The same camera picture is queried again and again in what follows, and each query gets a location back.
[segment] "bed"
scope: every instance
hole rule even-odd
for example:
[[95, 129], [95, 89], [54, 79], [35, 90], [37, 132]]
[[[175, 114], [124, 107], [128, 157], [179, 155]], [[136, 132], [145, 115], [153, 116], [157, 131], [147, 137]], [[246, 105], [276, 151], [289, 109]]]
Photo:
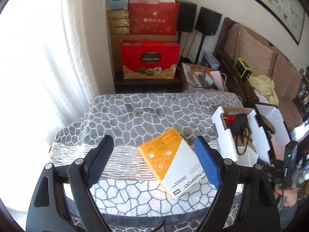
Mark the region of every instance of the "bed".
[[[98, 96], [80, 119], [58, 132], [50, 162], [55, 166], [71, 164], [84, 158], [105, 135], [111, 135], [114, 151], [100, 181], [91, 188], [111, 229], [151, 231], [166, 219], [167, 231], [191, 232], [205, 216], [216, 188], [204, 178], [178, 200], [171, 199], [138, 146], [174, 127], [192, 148], [195, 137], [202, 135], [212, 148], [219, 149], [211, 121], [219, 106], [242, 104], [235, 94], [216, 91]], [[65, 192], [72, 216], [82, 227], [69, 185], [65, 184]]]

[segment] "yellow cloth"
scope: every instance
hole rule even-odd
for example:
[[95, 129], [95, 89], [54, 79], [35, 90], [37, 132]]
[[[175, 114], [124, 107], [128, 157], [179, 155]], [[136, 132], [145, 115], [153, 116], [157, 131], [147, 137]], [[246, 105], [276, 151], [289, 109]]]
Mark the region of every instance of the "yellow cloth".
[[250, 76], [248, 81], [251, 86], [265, 96], [271, 104], [279, 104], [279, 99], [274, 90], [275, 84], [269, 77], [265, 75], [258, 75], [257, 77]]

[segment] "picture frame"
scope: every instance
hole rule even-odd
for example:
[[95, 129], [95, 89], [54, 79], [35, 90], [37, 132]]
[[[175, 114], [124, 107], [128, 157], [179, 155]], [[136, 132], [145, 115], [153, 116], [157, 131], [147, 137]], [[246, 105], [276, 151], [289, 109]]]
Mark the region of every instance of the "picture frame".
[[305, 22], [305, 9], [299, 0], [255, 0], [267, 9], [288, 31], [297, 45]]

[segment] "blue gripper pad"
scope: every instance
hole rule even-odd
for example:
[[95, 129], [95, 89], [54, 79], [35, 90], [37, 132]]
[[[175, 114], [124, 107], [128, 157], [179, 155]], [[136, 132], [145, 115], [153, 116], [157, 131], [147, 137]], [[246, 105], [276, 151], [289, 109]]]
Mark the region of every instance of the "blue gripper pad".
[[97, 184], [105, 169], [105, 166], [114, 150], [114, 140], [111, 136], [106, 135], [97, 148], [91, 149], [85, 159], [88, 171], [87, 187]]
[[197, 137], [194, 140], [194, 149], [200, 161], [200, 164], [203, 167], [206, 177], [209, 180], [209, 183], [213, 184], [216, 188], [219, 188], [222, 184], [222, 181], [220, 179], [220, 170], [208, 151], [209, 149], [211, 149], [211, 147], [205, 140], [201, 141], [201, 139]]

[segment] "human hand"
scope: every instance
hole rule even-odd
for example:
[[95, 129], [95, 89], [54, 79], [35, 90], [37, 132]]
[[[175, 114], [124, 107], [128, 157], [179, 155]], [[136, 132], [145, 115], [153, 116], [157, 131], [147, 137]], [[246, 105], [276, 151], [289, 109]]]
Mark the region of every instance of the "human hand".
[[[284, 207], [292, 207], [297, 203], [296, 184], [294, 184], [290, 189], [284, 189], [283, 194], [285, 196], [285, 203], [283, 205]], [[279, 195], [282, 195], [282, 189], [279, 187], [279, 185], [275, 186], [274, 195], [276, 199], [279, 197]]]

